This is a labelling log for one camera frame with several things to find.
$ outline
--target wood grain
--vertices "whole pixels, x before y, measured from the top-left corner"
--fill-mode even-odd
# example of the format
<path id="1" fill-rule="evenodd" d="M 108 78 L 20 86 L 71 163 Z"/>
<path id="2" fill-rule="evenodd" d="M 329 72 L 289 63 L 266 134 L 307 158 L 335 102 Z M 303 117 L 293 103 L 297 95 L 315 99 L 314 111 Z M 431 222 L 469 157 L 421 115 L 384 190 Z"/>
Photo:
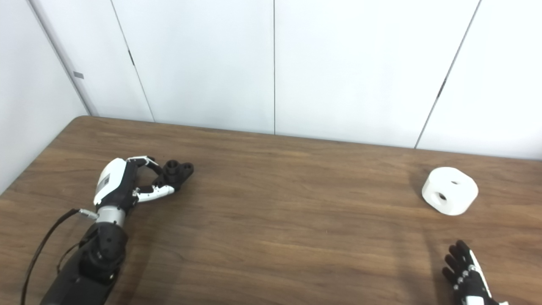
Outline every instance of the wood grain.
<path id="1" fill-rule="evenodd" d="M 498 300 L 542 302 L 541 162 L 80 117 L 0 196 L 2 304 L 17 303 L 53 222 L 92 208 L 104 166 L 138 155 L 196 171 L 129 216 L 128 258 L 107 304 L 451 304 L 440 269 L 458 238 Z M 440 166 L 479 185 L 464 215 L 421 199 Z M 89 225 L 74 217 L 57 229 L 27 304 Z"/>

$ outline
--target black robotic finger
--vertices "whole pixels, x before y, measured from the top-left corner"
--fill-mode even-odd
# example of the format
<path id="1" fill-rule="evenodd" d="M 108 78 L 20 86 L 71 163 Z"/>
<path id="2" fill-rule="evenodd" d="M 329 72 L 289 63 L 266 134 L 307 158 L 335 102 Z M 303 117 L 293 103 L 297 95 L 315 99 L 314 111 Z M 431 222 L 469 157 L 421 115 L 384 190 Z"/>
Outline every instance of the black robotic finger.
<path id="1" fill-rule="evenodd" d="M 453 256 L 450 254 L 446 255 L 444 257 L 444 261 L 450 266 L 450 269 L 455 273 L 456 277 L 460 277 L 463 273 L 463 269 L 461 269 L 457 263 L 457 261 L 454 259 Z"/>
<path id="2" fill-rule="evenodd" d="M 463 240 L 458 240 L 455 243 L 457 250 L 464 256 L 467 266 L 474 264 L 472 257 L 470 256 L 470 248 Z"/>
<path id="3" fill-rule="evenodd" d="M 161 168 L 159 165 L 155 164 L 155 163 L 149 162 L 149 163 L 147 164 L 147 167 L 150 168 L 150 169 L 152 169 L 152 171 L 155 172 L 157 175 L 161 175 L 161 174 L 162 174 L 162 168 Z"/>
<path id="4" fill-rule="evenodd" d="M 444 277 L 450 282 L 450 284 L 455 285 L 457 284 L 457 276 L 453 271 L 450 270 L 448 267 L 442 268 L 442 274 Z"/>
<path id="5" fill-rule="evenodd" d="M 456 245 L 451 245 L 450 248 L 448 248 L 448 251 L 459 264 L 464 263 L 464 255 L 459 251 Z"/>

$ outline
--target robot finger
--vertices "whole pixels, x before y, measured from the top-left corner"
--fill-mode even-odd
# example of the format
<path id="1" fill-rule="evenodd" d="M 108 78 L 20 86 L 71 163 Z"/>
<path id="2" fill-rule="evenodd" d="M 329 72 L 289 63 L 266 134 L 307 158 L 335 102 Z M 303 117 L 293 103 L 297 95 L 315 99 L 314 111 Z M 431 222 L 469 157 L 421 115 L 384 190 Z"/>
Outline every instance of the robot finger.
<path id="1" fill-rule="evenodd" d="M 160 175 L 162 173 L 162 169 L 160 168 L 160 165 L 158 165 L 158 163 L 156 163 L 156 159 L 151 156 L 130 157 L 126 159 L 126 161 L 135 162 L 138 168 L 142 166 L 146 166 L 152 169 L 157 175 Z"/>
<path id="2" fill-rule="evenodd" d="M 450 284 L 452 285 L 457 284 L 457 277 L 455 276 L 453 271 L 450 270 L 450 268 L 448 267 L 442 268 L 442 275 L 444 275 L 444 277 L 448 280 L 448 282 L 450 282 Z"/>
<path id="3" fill-rule="evenodd" d="M 455 261 L 460 265 L 461 268 L 467 269 L 468 265 L 465 263 L 464 255 L 456 245 L 451 245 L 448 251 L 455 258 Z"/>
<path id="4" fill-rule="evenodd" d="M 444 261 L 450 266 L 450 269 L 455 273 L 455 277 L 460 277 L 463 273 L 463 269 L 461 269 L 457 263 L 457 261 L 454 259 L 453 256 L 450 254 L 446 255 L 444 257 Z"/>
<path id="5" fill-rule="evenodd" d="M 464 256 L 465 263 L 468 265 L 473 264 L 473 260 L 470 256 L 470 248 L 467 246 L 467 244 L 463 240 L 458 240 L 457 243 L 455 243 L 457 249 L 459 252 Z"/>

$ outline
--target robotic arm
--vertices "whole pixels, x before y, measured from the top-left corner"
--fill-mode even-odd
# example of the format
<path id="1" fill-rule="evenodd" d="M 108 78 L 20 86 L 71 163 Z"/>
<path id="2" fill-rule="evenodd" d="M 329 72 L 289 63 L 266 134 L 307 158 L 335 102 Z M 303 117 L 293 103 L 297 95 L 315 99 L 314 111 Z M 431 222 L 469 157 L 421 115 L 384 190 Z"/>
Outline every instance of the robotic arm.
<path id="1" fill-rule="evenodd" d="M 146 166 L 158 177 L 150 186 L 136 186 L 137 171 Z M 78 250 L 66 262 L 41 305 L 102 305 L 119 276 L 128 236 L 122 229 L 137 202 L 155 200 L 180 189 L 194 169 L 191 163 L 166 162 L 162 168 L 147 156 L 116 158 L 102 171 L 94 205 L 96 213 L 78 212 L 94 219 Z"/>
<path id="2" fill-rule="evenodd" d="M 508 302 L 497 303 L 492 298 L 482 267 L 463 240 L 451 245 L 449 252 L 444 258 L 449 268 L 443 268 L 442 273 L 453 286 L 454 304 L 508 305 Z"/>

